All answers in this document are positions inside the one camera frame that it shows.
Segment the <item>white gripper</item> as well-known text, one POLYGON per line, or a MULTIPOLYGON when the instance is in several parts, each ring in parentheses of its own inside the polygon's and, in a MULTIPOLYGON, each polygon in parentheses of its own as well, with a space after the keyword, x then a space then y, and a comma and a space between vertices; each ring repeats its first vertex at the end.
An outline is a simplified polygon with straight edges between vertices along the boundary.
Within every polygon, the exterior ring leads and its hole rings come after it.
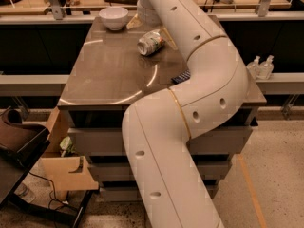
MULTIPOLYGON (((126 28, 138 28, 143 24, 143 22, 151 27, 159 26, 162 23, 159 15, 155 12, 149 0, 138 0, 137 13, 127 23, 126 28)), ((173 50, 178 49, 176 43, 165 26, 160 27, 160 36, 173 50)))

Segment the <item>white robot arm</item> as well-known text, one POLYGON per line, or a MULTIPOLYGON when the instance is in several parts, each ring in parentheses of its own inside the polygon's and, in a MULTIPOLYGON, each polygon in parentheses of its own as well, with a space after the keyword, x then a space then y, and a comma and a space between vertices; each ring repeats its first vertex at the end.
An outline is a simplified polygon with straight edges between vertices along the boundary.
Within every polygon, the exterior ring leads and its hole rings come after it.
POLYGON ((153 228, 224 228, 186 144, 236 114, 248 91, 247 69, 193 0, 139 2, 158 14, 191 73, 123 116, 123 143, 146 213, 153 228))

